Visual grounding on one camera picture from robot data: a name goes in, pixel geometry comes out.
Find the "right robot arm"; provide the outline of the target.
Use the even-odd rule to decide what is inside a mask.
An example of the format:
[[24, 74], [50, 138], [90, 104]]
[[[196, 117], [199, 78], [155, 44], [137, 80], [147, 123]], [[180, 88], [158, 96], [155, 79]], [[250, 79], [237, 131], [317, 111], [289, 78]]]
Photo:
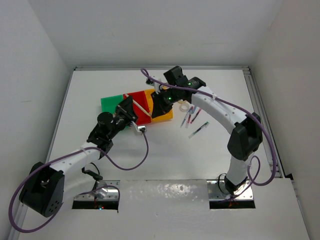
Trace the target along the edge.
[[182, 100], [199, 107], [229, 133], [227, 149], [231, 154], [225, 189], [232, 195], [248, 178], [248, 159], [263, 141], [262, 130], [247, 113], [220, 102], [207, 84], [198, 77], [187, 78], [182, 68], [175, 66], [164, 73], [166, 83], [147, 77], [146, 84], [153, 86], [152, 118], [167, 114], [173, 104]]

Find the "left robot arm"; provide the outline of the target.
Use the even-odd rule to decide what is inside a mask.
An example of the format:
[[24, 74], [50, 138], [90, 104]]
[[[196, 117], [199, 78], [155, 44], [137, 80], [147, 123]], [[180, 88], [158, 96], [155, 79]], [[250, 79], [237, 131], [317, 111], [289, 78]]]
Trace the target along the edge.
[[38, 162], [32, 167], [19, 201], [46, 218], [56, 214], [71, 191], [66, 187], [67, 178], [73, 173], [82, 172], [94, 181], [101, 180], [101, 176], [85, 170], [85, 166], [100, 160], [103, 153], [108, 153], [113, 146], [112, 139], [137, 120], [132, 96], [118, 103], [114, 113], [100, 113], [96, 126], [79, 150], [59, 161], [46, 164]]

